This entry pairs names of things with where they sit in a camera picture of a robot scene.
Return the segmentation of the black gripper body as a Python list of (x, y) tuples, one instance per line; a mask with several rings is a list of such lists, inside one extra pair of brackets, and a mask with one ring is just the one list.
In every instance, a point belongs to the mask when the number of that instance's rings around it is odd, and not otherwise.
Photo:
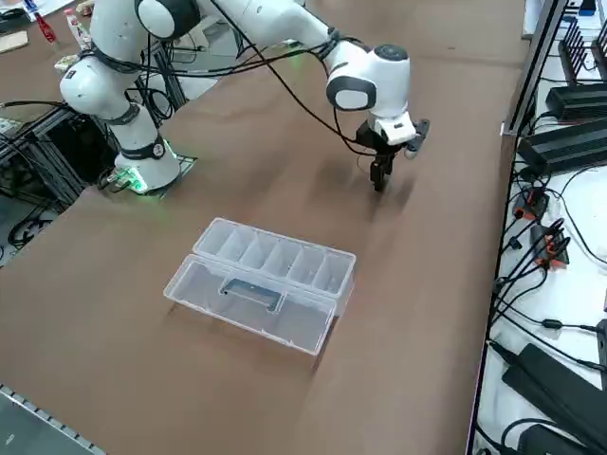
[(362, 122), (356, 131), (355, 143), (364, 148), (365, 156), (379, 159), (394, 158), (402, 149), (407, 149), (409, 143), (389, 144), (384, 133), (377, 133), (367, 121)]

